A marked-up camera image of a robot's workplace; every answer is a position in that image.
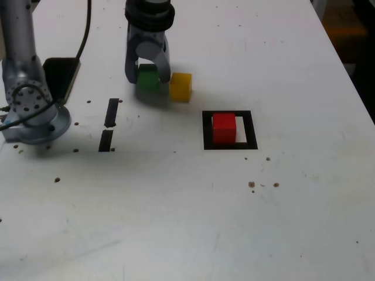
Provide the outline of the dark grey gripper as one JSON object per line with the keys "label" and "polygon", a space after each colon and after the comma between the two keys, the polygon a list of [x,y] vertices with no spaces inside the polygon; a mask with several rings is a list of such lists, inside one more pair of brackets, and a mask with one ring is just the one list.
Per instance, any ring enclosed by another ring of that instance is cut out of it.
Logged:
{"label": "dark grey gripper", "polygon": [[127,43],[133,37],[140,37],[141,42],[134,46],[128,45],[125,56],[125,75],[131,84],[138,79],[138,59],[146,59],[156,66],[159,79],[168,83],[171,79],[171,65],[169,59],[169,45],[165,32],[149,32],[134,25],[127,27]]}

